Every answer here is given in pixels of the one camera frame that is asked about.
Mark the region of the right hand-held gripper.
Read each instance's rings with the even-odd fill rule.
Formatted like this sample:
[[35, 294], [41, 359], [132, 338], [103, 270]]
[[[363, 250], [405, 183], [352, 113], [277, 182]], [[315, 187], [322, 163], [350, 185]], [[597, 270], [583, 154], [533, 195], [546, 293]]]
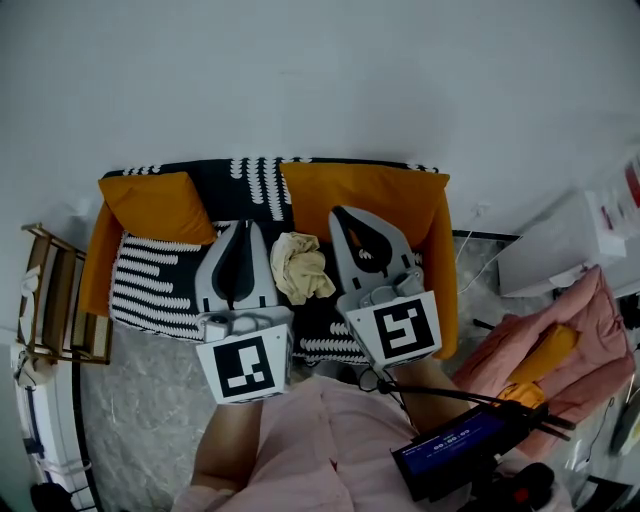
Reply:
[[[329, 231], [346, 293], [337, 310], [372, 369], [382, 372], [439, 351], [435, 294], [424, 289], [423, 272], [414, 266], [402, 231], [369, 211], [345, 206], [331, 210]], [[392, 281], [373, 288], [373, 280]]]

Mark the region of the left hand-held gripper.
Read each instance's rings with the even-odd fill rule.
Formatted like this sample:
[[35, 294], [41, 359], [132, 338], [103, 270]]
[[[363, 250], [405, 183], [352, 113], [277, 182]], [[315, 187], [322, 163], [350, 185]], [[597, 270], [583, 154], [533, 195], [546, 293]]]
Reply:
[[293, 312], [277, 306], [260, 227], [253, 221], [232, 222], [209, 247], [194, 285], [198, 310], [217, 312], [199, 317], [204, 342], [196, 347], [216, 403], [242, 404], [287, 393]]

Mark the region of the cream waffle blanket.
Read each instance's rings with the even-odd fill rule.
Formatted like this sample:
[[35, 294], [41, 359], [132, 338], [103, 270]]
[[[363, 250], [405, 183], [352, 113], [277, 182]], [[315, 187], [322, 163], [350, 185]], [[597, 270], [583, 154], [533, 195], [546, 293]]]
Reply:
[[302, 306], [312, 297], [329, 298], [335, 293], [325, 264], [318, 238], [313, 235], [281, 233], [271, 248], [270, 267], [276, 288], [292, 306]]

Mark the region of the person's right forearm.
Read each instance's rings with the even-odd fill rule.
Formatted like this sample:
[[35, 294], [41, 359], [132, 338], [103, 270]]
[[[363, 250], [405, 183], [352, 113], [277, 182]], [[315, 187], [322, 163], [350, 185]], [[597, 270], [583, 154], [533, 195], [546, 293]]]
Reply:
[[[394, 379], [399, 386], [456, 390], [437, 360], [423, 358], [395, 367]], [[430, 432], [469, 410], [466, 402], [422, 393], [401, 393], [407, 414], [419, 434]]]

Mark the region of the person's left forearm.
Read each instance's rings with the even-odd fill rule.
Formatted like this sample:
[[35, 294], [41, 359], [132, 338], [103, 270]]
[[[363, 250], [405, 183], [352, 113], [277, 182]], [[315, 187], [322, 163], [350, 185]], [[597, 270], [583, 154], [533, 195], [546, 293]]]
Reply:
[[262, 402], [218, 405], [198, 445], [191, 484], [239, 492], [256, 463]]

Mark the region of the orange square cushion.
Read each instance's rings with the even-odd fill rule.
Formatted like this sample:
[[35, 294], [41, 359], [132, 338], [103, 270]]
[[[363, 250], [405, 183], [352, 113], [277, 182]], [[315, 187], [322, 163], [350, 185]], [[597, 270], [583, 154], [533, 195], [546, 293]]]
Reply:
[[446, 174], [343, 163], [286, 163], [280, 170], [298, 232], [328, 242], [329, 213], [349, 206], [393, 224], [413, 248], [452, 243]]
[[217, 233], [185, 172], [104, 178], [103, 198], [124, 230], [141, 238], [209, 245]]

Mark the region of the white cabinet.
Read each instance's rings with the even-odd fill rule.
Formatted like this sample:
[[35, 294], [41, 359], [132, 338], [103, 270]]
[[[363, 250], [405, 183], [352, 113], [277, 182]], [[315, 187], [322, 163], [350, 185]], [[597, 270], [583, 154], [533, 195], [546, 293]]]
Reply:
[[567, 288], [589, 268], [625, 256], [625, 241], [606, 226], [595, 194], [580, 192], [499, 254], [500, 295], [535, 297]]

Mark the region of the wooden shelf rack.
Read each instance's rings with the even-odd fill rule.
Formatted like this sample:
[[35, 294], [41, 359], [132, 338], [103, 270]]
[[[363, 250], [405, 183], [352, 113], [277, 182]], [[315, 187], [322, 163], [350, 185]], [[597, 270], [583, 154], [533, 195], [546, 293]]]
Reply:
[[29, 357], [50, 364], [108, 365], [113, 323], [80, 308], [86, 253], [40, 223], [21, 230], [33, 244], [21, 281], [17, 342]]

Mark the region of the person's pink shirt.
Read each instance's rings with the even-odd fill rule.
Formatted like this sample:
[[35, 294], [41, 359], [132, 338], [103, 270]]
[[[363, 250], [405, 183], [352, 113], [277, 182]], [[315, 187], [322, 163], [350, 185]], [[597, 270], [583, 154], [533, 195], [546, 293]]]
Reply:
[[262, 403], [246, 487], [190, 482], [171, 512], [458, 512], [472, 500], [471, 485], [412, 499], [391, 454], [419, 434], [404, 403], [323, 376]]

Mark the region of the small orange oblong cushion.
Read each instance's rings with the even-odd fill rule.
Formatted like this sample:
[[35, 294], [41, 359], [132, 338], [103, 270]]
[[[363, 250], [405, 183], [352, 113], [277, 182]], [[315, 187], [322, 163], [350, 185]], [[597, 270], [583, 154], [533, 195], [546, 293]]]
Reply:
[[511, 372], [508, 382], [529, 384], [544, 378], [574, 351], [581, 337], [581, 332], [566, 325], [554, 324], [547, 328]]

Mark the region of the black display device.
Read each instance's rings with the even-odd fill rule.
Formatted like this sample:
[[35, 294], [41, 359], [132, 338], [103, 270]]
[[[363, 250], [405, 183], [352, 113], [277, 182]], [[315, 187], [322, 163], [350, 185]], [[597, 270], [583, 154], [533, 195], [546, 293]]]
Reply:
[[392, 452], [413, 500], [437, 501], [496, 467], [507, 422], [483, 409], [469, 411]]

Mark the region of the crumpled orange cloth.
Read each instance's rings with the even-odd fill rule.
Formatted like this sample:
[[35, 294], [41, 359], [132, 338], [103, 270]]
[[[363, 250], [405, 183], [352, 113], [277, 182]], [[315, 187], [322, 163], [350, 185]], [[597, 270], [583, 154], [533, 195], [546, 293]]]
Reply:
[[498, 398], [515, 401], [529, 408], [536, 408], [545, 402], [544, 392], [535, 383], [510, 384], [501, 391]]

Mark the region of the pink lounge chair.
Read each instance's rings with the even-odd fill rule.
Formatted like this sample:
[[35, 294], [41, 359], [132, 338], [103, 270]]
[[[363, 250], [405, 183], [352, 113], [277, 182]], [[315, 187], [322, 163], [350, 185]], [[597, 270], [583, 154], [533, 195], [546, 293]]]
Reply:
[[636, 369], [622, 317], [598, 266], [545, 309], [504, 316], [456, 371], [454, 383], [464, 391], [503, 394], [511, 384], [508, 377], [555, 326], [576, 331], [577, 343], [564, 358], [549, 350], [554, 367], [532, 383], [551, 414], [580, 423], [628, 384]]

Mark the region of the black bag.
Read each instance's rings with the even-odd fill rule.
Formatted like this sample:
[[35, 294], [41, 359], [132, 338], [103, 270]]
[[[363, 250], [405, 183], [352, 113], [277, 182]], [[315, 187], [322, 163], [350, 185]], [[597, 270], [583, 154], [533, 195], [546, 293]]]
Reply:
[[33, 485], [30, 498], [36, 512], [77, 512], [72, 494], [57, 483]]

